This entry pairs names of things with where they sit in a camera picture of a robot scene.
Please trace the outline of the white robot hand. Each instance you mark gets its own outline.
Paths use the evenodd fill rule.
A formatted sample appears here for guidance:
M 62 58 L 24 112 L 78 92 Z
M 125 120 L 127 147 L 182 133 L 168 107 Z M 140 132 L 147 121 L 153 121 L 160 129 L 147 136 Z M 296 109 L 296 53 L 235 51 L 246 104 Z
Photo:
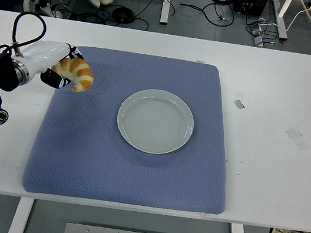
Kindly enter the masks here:
M 29 83 L 36 73 L 44 73 L 63 58 L 82 58 L 79 49 L 68 43 L 55 41 L 36 41 L 25 48 L 20 56 L 12 59 L 19 85 Z

